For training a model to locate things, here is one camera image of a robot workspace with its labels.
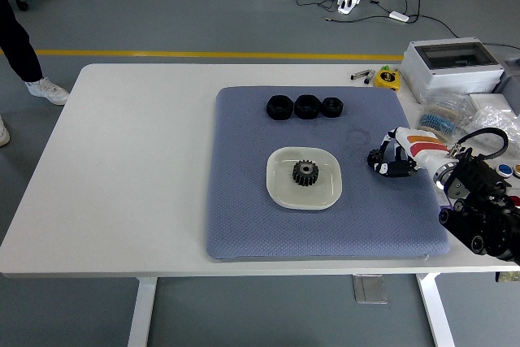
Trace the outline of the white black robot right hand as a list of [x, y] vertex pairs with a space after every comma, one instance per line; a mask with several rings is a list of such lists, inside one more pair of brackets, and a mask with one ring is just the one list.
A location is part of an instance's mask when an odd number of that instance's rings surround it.
[[[385, 162], [385, 151], [391, 141], [394, 141], [395, 160]], [[398, 127], [384, 136], [378, 149], [369, 153], [367, 163], [380, 175], [391, 178], [414, 176], [419, 169], [426, 169], [436, 181], [456, 166], [456, 160], [448, 154], [447, 146], [433, 132]]]

